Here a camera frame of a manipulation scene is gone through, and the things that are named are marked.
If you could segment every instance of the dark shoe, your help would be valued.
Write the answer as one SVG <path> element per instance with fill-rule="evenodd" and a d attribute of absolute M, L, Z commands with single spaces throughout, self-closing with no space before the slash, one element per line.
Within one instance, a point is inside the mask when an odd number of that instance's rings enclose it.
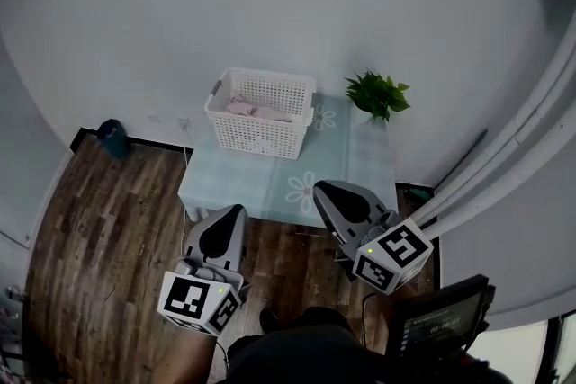
<path fill-rule="evenodd" d="M 263 308 L 260 312 L 260 327 L 264 333 L 272 333 L 280 329 L 278 317 L 270 308 Z"/>

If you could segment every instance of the flower pattern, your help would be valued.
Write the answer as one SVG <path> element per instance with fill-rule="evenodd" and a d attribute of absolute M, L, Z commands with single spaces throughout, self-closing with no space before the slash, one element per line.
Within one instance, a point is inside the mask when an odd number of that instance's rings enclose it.
<path fill-rule="evenodd" d="M 323 131 L 325 126 L 333 129 L 336 127 L 336 123 L 333 121 L 335 116 L 334 111 L 326 111 L 323 104 L 317 104 L 314 109 L 314 129 Z"/>
<path fill-rule="evenodd" d="M 286 201 L 289 203 L 299 201 L 301 214 L 310 214 L 313 203 L 312 187 L 314 186 L 314 173 L 306 172 L 302 180 L 293 176 L 288 179 L 288 184 L 290 184 L 295 191 L 286 194 Z"/>

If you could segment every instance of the wooden floor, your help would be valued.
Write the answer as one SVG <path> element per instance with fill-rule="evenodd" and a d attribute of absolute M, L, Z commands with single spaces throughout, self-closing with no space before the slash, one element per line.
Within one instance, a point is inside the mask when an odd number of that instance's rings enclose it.
<path fill-rule="evenodd" d="M 25 337 L 34 338 L 29 344 L 45 343 L 78 384 L 148 382 L 179 333 L 156 313 L 156 305 L 182 238 L 177 189 L 184 155 L 133 149 L 128 159 L 112 160 L 94 137 L 84 139 L 49 205 L 32 255 Z M 407 206 L 401 201 L 400 213 L 408 214 Z M 371 291 L 365 283 L 348 281 L 332 261 L 335 248 L 325 229 L 251 219 L 242 272 L 253 287 L 220 343 L 226 348 L 242 335 L 260 334 L 258 314 L 266 306 L 281 321 L 309 306 L 335 308 L 359 337 L 361 299 Z M 430 270 L 429 264 L 412 282 L 419 291 L 431 290 Z M 386 327 L 370 302 L 366 332 L 368 347 L 383 352 Z M 224 373 L 217 348 L 211 382 Z"/>

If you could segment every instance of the black screen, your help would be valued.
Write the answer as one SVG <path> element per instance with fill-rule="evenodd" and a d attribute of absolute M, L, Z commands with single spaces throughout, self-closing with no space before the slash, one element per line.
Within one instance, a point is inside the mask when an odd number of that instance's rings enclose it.
<path fill-rule="evenodd" d="M 424 350 L 441 353 L 446 348 L 464 345 L 464 335 L 473 328 L 480 302 L 481 293 L 476 293 L 451 306 L 407 319 L 400 356 Z"/>

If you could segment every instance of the power cord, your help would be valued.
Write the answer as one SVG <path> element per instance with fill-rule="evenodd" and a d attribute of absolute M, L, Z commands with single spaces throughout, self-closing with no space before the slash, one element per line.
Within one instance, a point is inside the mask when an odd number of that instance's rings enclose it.
<path fill-rule="evenodd" d="M 366 312 L 366 301 L 372 296 L 376 296 L 376 293 L 370 293 L 363 297 L 362 299 L 362 345 L 366 347 L 366 329 L 365 329 L 365 312 Z"/>
<path fill-rule="evenodd" d="M 190 146 L 192 141 L 190 140 L 190 134 L 188 133 L 188 127 L 183 126 L 182 131 L 186 132 L 186 137 L 190 141 Z M 186 145 L 184 145 L 184 162 L 186 163 L 186 169 L 188 169 L 188 155 L 186 154 Z M 184 254 L 184 240 L 186 237 L 186 208 L 183 206 L 183 219 L 182 219 L 182 239 L 180 240 L 180 255 Z"/>
<path fill-rule="evenodd" d="M 222 344 L 220 344 L 218 341 L 216 341 L 216 345 L 218 345 L 218 347 L 221 348 L 222 353 L 224 354 L 224 364 L 226 365 L 226 374 L 228 374 L 228 354 L 226 353 L 226 351 L 222 347 Z"/>

